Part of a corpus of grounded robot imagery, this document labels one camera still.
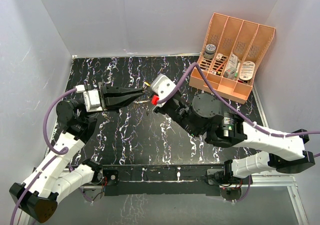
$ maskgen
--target gray floor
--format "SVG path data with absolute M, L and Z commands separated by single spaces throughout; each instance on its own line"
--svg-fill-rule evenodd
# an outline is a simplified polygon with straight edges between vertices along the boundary
M 297 225 L 298 221 L 286 187 L 252 187 L 235 205 L 201 194 L 144 194 L 103 197 L 91 206 L 75 191 L 45 224 Z

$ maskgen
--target marble surface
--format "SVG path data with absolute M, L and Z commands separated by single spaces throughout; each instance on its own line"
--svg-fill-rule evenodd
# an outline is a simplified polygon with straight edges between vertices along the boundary
M 187 67 L 197 60 L 197 56 L 77 58 L 72 63 L 66 89 L 81 84 L 96 86 L 98 82 L 139 88 L 144 82 L 151 83 L 159 74 L 165 74 L 177 83 Z M 189 76 L 180 91 L 187 101 L 202 92 L 189 86 Z M 79 96 L 72 94 L 68 98 Z M 243 105 L 233 101 L 229 103 L 252 121 L 262 125 L 252 93 Z M 245 147 L 214 147 L 206 144 L 202 136 L 192 138 L 169 117 L 153 112 L 147 115 L 147 106 L 131 104 L 123 108 L 121 113 L 96 114 L 95 132 L 73 158 L 72 165 L 78 165 L 87 158 L 103 165 L 221 164 L 225 160 L 244 158 L 256 153 Z M 61 132 L 59 125 L 54 132 L 53 140 L 56 141 Z

